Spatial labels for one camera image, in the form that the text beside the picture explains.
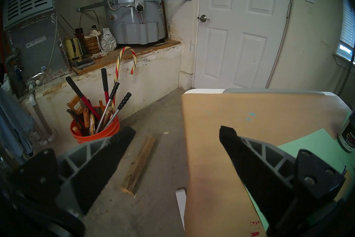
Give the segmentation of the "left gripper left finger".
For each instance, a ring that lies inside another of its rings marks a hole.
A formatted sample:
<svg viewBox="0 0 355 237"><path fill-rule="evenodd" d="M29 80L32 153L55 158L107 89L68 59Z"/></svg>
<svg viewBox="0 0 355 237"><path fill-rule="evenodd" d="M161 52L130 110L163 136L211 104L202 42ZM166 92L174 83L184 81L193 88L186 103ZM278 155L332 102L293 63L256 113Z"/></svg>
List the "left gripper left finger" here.
<svg viewBox="0 0 355 237"><path fill-rule="evenodd" d="M8 176L27 199L86 215L115 173L136 131L79 144L61 156L51 148L37 153Z"/></svg>

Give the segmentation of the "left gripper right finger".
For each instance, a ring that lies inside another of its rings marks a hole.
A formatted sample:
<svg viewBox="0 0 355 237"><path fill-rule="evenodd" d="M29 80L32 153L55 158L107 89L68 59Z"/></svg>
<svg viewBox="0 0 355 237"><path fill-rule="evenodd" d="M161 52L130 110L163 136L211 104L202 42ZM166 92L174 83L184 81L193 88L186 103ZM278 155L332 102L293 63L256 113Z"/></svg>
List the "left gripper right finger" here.
<svg viewBox="0 0 355 237"><path fill-rule="evenodd" d="M268 237L320 237L340 215L345 177L307 149L296 157L221 126L219 140L265 217Z"/></svg>

